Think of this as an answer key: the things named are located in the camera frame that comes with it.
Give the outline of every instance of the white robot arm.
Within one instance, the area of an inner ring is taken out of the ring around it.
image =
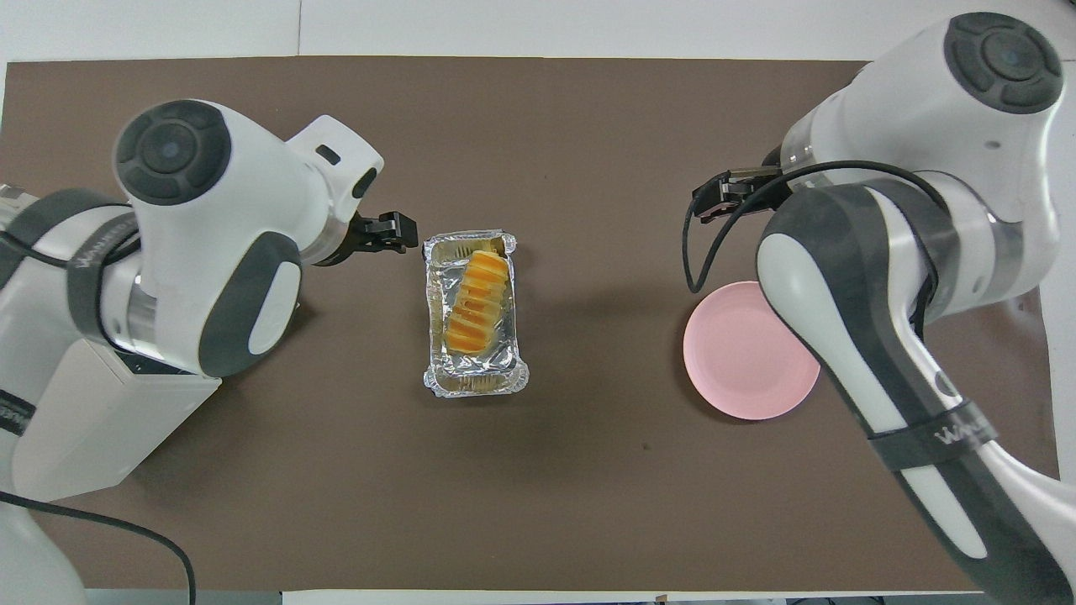
[[[356,214],[384,163],[328,116],[284,142],[228,108],[173,101],[134,118],[114,159],[129,205],[6,189],[0,207],[0,492],[13,491],[18,436],[80,338],[230,376],[280,340],[302,267],[417,245],[407,216]],[[0,504],[0,603],[84,602],[26,510]]]
[[[766,299],[829,369],[951,557],[1003,603],[1074,603],[1076,489],[1002,449],[909,320],[1003,300],[1045,277],[1058,248],[1045,139],[1061,93],[1060,61],[1037,31],[961,15],[801,119],[779,169],[719,179],[711,188],[725,195],[700,205],[738,216],[759,200],[738,208],[727,194],[771,183],[759,188],[779,207],[756,256]],[[825,169],[846,160],[914,172],[918,186]],[[781,181],[791,191],[775,200]]]

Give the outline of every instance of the tabletop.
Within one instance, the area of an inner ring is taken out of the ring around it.
[[[680,354],[700,300],[679,257],[690,192],[755,165],[861,65],[11,66],[0,174],[30,192],[118,195],[109,158],[126,121],[203,98],[285,139],[322,113],[354,128],[386,159],[368,215],[400,210],[423,237],[502,228],[519,240],[522,392],[430,394],[421,256],[356,255],[307,271],[285,341],[127,480],[65,504],[168,535],[213,589],[971,589],[829,378],[792,412],[749,423],[703,400]],[[753,279],[766,220],[741,221],[708,291]],[[712,234],[696,233],[696,253]],[[1056,477],[1037,295],[926,337],[1001,442]],[[182,582],[152,544],[40,521],[89,587]]]

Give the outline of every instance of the black cable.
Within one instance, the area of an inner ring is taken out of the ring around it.
[[[32,245],[27,244],[23,240],[16,238],[15,236],[9,234],[8,231],[0,231],[0,241],[5,243],[9,248],[15,252],[33,258],[39,263],[44,263],[45,265],[52,265],[53,267],[59,267],[60,269],[67,268],[67,261],[62,258],[57,258],[55,256],[49,256],[42,252],[38,252]],[[126,243],[121,248],[117,248],[111,254],[104,257],[104,264],[111,265],[123,261],[124,258],[130,256],[131,254],[138,252],[142,248],[142,241],[140,239],[133,239],[130,243]]]
[[[713,243],[710,244],[710,250],[706,254],[706,259],[703,261],[703,268],[698,273],[698,281],[696,282],[694,281],[694,278],[691,275],[690,258],[688,255],[688,229],[689,227],[691,227],[691,220],[694,216],[695,207],[698,205],[698,200],[702,199],[704,195],[707,193],[707,191],[710,187],[712,187],[717,182],[716,178],[710,179],[709,181],[706,182],[705,185],[699,187],[696,191],[695,196],[692,197],[691,203],[688,206],[688,214],[684,216],[683,220],[683,231],[681,234],[680,251],[683,257],[684,277],[688,279],[688,290],[690,290],[692,294],[698,294],[698,292],[703,290],[703,284],[706,283],[706,278],[710,272],[711,265],[713,265],[713,258],[718,254],[718,249],[721,248],[722,242],[724,242],[725,237],[728,235],[728,231],[733,228],[733,225],[735,225],[736,222],[739,221],[740,216],[751,211],[752,208],[758,203],[758,200],[764,199],[767,193],[771,192],[774,188],[778,186],[787,184],[788,182],[794,179],[806,177],[807,174],[813,174],[816,172],[824,172],[826,170],[839,170],[839,169],[873,170],[876,172],[892,174],[894,177],[908,181],[912,185],[916,185],[924,194],[926,194],[926,197],[929,197],[931,201],[937,205],[938,208],[945,211],[946,214],[949,213],[949,209],[945,203],[945,198],[942,197],[942,194],[938,193],[938,191],[934,188],[933,185],[931,185],[922,177],[916,174],[915,172],[905,170],[898,166],[882,164],[880,161],[868,161],[863,159],[844,159],[844,160],[823,161],[821,164],[815,164],[812,166],[801,168],[798,170],[792,170],[790,172],[784,172],[783,174],[776,177],[771,181],[767,182],[765,185],[759,187],[758,191],[755,191],[747,199],[745,199],[738,207],[736,207],[736,209],[733,210],[732,214],[728,215],[728,219],[725,221],[725,224],[721,226],[721,230],[718,231],[718,235],[713,238]],[[925,315],[926,302],[930,301],[930,297],[933,296],[934,291],[937,287],[938,270],[937,267],[934,265],[934,259],[931,258],[930,254],[926,253],[926,245],[923,243],[922,239],[919,237],[919,234],[916,233],[914,228],[911,229],[911,235],[916,240],[916,247],[919,248],[920,252],[923,255],[923,258],[925,258],[926,262],[928,283],[924,284],[925,290],[920,292],[920,296],[918,297],[918,302],[916,306],[916,311],[911,318],[912,324],[916,326],[916,334],[917,336],[919,336],[920,339],[922,339],[922,333],[923,333],[922,318],[923,315]]]
[[[30,500],[27,497],[11,494],[3,491],[0,491],[0,502],[11,504],[13,506],[22,506],[23,508],[37,510],[39,512],[47,512],[48,515],[59,515],[61,517],[71,517],[73,519],[81,519],[83,521],[93,521],[95,523],[102,523],[104,525],[118,527],[121,530],[126,530],[133,534],[147,537],[154,541],[164,545],[166,548],[171,550],[172,553],[179,557],[180,561],[183,563],[183,571],[186,572],[187,574],[187,603],[189,605],[195,605],[195,593],[196,593],[195,568],[190,564],[190,558],[187,557],[186,552],[183,552],[183,549],[180,548],[178,544],[158,534],[157,532],[154,532],[153,530],[147,530],[142,525],[136,525],[130,521],[124,521],[123,519],[105,517],[104,515],[98,515],[96,512],[87,512],[85,510],[79,510],[77,508],[68,508],[66,506],[49,504],[47,502],[38,502],[36,500]]]

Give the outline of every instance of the pink bowl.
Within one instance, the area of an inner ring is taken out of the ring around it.
[[[683,335],[683,363],[703,398],[745,420],[796,407],[819,372],[815,356],[770,309],[755,281],[731,283],[698,304]]]

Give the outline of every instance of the foil container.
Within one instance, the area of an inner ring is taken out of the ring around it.
[[[493,342],[478,354],[449,351],[444,330],[459,292],[467,259],[475,250],[490,247],[508,261],[508,287]],[[422,248],[426,259],[426,301],[429,305],[429,367],[423,383],[438,397],[506,395],[527,385],[530,371],[520,357],[515,336],[515,238],[500,229],[455,231],[434,236]]]

